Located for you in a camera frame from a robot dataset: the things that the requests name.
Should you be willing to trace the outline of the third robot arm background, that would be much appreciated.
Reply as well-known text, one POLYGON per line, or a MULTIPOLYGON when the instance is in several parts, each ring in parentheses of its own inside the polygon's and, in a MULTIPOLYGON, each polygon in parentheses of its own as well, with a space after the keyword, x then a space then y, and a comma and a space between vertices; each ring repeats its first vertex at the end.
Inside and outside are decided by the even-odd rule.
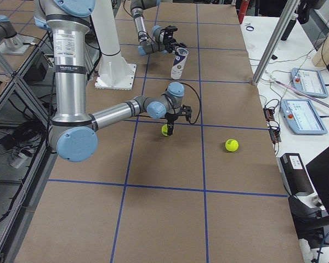
POLYGON ((23 55, 26 51, 16 29, 5 15, 0 15, 0 52, 3 54, 23 55))

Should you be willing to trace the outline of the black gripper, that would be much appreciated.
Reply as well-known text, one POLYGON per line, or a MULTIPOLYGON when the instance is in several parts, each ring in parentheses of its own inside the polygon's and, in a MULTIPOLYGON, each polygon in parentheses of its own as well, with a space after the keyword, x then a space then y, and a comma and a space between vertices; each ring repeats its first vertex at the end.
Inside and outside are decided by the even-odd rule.
POLYGON ((176 26, 169 25, 160 30, 160 42, 164 45, 164 49, 168 53, 175 55, 182 55, 182 48, 187 48, 187 45, 180 42, 178 43, 174 38, 174 33, 178 30, 176 26))
POLYGON ((179 108, 175 108, 172 112, 166 113, 166 136, 172 136, 174 130, 174 122, 181 116, 184 116, 187 122, 191 121, 192 109, 190 106, 182 105, 179 108))

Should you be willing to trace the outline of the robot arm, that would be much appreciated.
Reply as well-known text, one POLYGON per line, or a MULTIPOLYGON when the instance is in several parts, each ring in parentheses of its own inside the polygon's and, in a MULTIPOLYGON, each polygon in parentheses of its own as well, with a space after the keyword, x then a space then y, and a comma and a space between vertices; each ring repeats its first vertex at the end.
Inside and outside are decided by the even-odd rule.
POLYGON ((122 120, 147 113, 167 120, 172 135, 180 116, 191 118, 191 108, 183 105, 184 86, 179 83, 186 45, 173 38, 176 27, 155 26, 147 32, 143 12, 159 1, 131 1, 130 11, 142 55, 167 52, 175 55, 173 82, 157 98, 137 96, 132 100, 88 114, 86 111, 85 36, 94 29, 101 55, 98 88, 130 90, 136 65, 122 57, 110 1, 35 1, 35 23, 53 35, 57 112, 49 128, 48 141, 57 154, 69 162, 88 159, 97 149, 96 132, 122 120))
POLYGON ((138 52, 140 55, 149 55, 156 52, 175 54, 178 48, 187 47, 186 44, 177 42, 174 38, 173 35, 178 30, 176 26, 169 25, 163 28, 155 25, 151 31, 152 36, 146 30, 144 10, 157 7, 160 2, 157 0, 131 1, 130 13, 138 35, 138 52))

